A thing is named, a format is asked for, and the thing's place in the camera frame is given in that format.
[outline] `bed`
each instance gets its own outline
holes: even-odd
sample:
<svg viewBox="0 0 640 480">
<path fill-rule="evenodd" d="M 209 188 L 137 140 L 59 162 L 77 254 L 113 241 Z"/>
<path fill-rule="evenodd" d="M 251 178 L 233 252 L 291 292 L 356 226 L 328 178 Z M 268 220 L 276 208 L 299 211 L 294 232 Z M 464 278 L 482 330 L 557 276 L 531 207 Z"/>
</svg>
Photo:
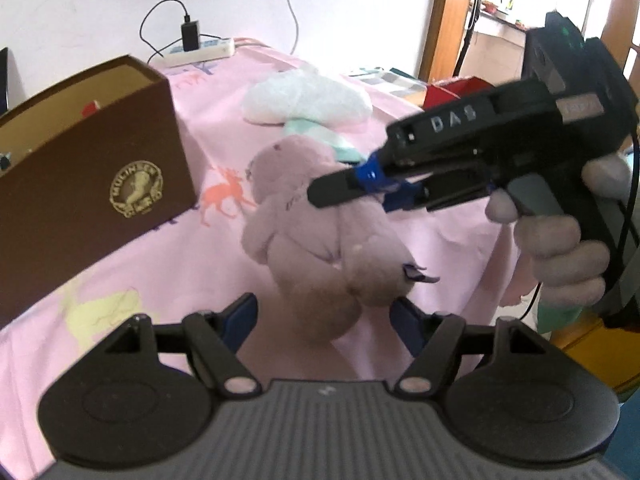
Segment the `bed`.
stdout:
<svg viewBox="0 0 640 480">
<path fill-rule="evenodd" d="M 280 321 L 282 302 L 268 269 L 240 247 L 253 210 L 244 171 L 261 147 L 282 135 L 279 126 L 245 122 L 241 99 L 253 83 L 300 64 L 274 50 L 246 46 L 229 59 L 166 72 L 201 199 L 86 269 L 0 332 L 0 463 L 15 479 L 32 478 L 52 461 L 36 419 L 40 396 L 136 312 L 148 313 L 156 323 L 175 322 L 197 310 L 220 311 L 242 293 L 254 292 L 258 325 L 239 357 L 264 384 L 274 377 L 393 380 L 408 365 L 410 356 L 383 310 L 366 312 L 332 344 L 308 346 L 298 340 Z M 387 123 L 418 108 L 362 86 L 374 104 L 373 116 L 339 132 L 369 153 L 384 141 Z M 511 227 L 490 223 L 485 205 L 479 200 L 432 214 L 390 215 L 418 263 L 441 277 L 436 285 L 419 284 L 412 291 L 410 299 L 426 312 L 446 310 L 487 324 L 499 305 L 517 304 L 533 288 Z M 187 368 L 177 356 L 162 360 Z"/>
</svg>

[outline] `blue gripper jaw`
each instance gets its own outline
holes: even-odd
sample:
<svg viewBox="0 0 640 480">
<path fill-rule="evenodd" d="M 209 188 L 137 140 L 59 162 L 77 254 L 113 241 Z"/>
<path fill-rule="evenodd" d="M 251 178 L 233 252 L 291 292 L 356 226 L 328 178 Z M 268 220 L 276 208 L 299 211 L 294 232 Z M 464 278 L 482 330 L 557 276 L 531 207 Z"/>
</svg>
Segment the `blue gripper jaw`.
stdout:
<svg viewBox="0 0 640 480">
<path fill-rule="evenodd" d="M 400 182 L 398 190 L 387 193 L 385 201 L 382 203 L 386 213 L 391 213 L 398 209 L 411 211 L 416 207 L 420 207 L 420 201 L 417 200 L 423 194 L 424 187 L 420 182 L 412 184 L 406 180 Z"/>
<path fill-rule="evenodd" d="M 306 195 L 312 205 L 323 208 L 371 194 L 397 192 L 402 182 L 385 175 L 378 152 L 374 152 L 358 166 L 316 178 L 309 185 Z"/>
</svg>

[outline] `human hand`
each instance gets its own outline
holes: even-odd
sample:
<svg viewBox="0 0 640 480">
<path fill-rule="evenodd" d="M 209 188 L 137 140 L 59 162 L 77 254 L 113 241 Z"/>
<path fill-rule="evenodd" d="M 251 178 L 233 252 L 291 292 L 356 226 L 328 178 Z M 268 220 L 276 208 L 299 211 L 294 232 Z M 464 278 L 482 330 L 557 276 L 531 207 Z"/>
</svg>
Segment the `human hand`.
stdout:
<svg viewBox="0 0 640 480">
<path fill-rule="evenodd" d="M 582 180 L 592 193 L 626 203 L 631 172 L 618 155 L 588 162 Z M 609 249 L 597 240 L 580 240 L 580 226 L 572 216 L 524 217 L 504 190 L 495 191 L 486 208 L 489 220 L 501 224 L 517 221 L 514 238 L 532 258 L 534 277 L 542 282 L 540 300 L 558 308 L 597 303 L 604 295 L 602 273 L 609 266 Z"/>
</svg>

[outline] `pink teddy bear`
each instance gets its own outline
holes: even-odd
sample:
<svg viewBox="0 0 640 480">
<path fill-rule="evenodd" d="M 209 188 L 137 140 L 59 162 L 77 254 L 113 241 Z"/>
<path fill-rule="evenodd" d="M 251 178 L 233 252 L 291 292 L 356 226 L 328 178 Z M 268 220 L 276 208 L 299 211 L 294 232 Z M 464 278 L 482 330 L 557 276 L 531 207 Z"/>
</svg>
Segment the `pink teddy bear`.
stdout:
<svg viewBox="0 0 640 480">
<path fill-rule="evenodd" d="M 312 179 L 344 167 L 331 147 L 294 135 L 263 149 L 247 169 L 258 209 L 242 247 L 270 268 L 294 327 L 311 342 L 339 338 L 363 307 L 389 307 L 415 281 L 432 281 L 416 279 L 414 258 L 376 198 L 324 209 L 308 202 Z"/>
</svg>

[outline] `white cable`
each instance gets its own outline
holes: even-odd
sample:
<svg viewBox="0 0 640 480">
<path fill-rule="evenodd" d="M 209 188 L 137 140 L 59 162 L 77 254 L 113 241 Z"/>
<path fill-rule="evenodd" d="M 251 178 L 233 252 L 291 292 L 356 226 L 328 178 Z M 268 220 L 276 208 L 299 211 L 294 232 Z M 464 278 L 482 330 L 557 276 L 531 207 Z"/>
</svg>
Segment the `white cable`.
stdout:
<svg viewBox="0 0 640 480">
<path fill-rule="evenodd" d="M 296 24 L 296 39 L 293 42 L 293 46 L 291 47 L 291 52 L 289 54 L 293 54 L 296 51 L 296 47 L 298 46 L 298 38 L 300 37 L 300 24 L 298 23 L 298 17 L 293 10 L 291 5 L 291 0 L 287 0 L 287 7 L 289 7 L 289 12 L 291 13 L 291 17 L 293 18 L 293 22 Z"/>
</svg>

